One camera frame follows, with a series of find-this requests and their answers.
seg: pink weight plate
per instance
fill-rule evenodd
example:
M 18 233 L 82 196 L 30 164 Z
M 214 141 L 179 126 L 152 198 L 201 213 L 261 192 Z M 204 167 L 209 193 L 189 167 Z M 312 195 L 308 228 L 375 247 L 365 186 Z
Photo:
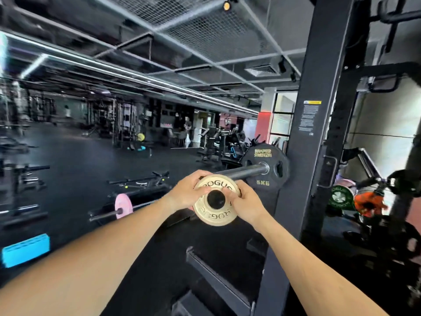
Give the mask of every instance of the pink weight plate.
M 117 211 L 119 208 L 123 209 L 123 213 L 116 214 L 117 219 L 133 213 L 133 205 L 126 194 L 119 194 L 115 198 L 114 209 Z

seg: person's left hand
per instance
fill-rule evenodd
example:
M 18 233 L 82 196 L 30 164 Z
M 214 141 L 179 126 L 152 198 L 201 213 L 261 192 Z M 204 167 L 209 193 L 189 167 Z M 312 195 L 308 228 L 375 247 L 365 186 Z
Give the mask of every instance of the person's left hand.
M 201 177 L 211 175 L 211 172 L 197 170 L 187 177 L 184 177 L 168 194 L 161 198 L 164 207 L 172 214 L 180 209 L 192 207 L 200 196 L 209 193 L 212 188 L 202 186 L 195 190 L 197 182 Z

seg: instruction sticker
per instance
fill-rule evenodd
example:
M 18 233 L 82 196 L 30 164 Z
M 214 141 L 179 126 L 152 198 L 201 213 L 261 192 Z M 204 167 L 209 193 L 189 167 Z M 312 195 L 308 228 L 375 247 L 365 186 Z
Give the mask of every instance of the instruction sticker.
M 304 101 L 304 111 L 298 127 L 300 131 L 308 132 L 310 136 L 313 136 L 314 117 L 319 111 L 319 105 L 321 104 L 322 101 Z

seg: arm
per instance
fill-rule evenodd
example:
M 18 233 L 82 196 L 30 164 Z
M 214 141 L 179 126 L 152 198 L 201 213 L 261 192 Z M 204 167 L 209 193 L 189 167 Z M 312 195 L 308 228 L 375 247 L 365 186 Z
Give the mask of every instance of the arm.
M 166 196 L 57 250 L 0 290 L 2 316 L 99 315 L 155 231 L 210 187 L 193 190 L 207 171 L 181 180 Z
M 228 189 L 223 193 L 238 216 L 268 241 L 308 316 L 387 316 L 376 303 L 276 222 L 251 187 L 243 181 L 237 184 L 241 198 Z

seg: blue yoga block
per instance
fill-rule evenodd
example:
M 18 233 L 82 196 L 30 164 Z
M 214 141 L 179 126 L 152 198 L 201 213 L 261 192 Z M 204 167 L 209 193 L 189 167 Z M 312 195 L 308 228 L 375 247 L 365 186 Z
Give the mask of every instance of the blue yoga block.
M 2 249 L 2 261 L 10 268 L 41 256 L 50 251 L 50 237 L 47 234 L 35 236 Z

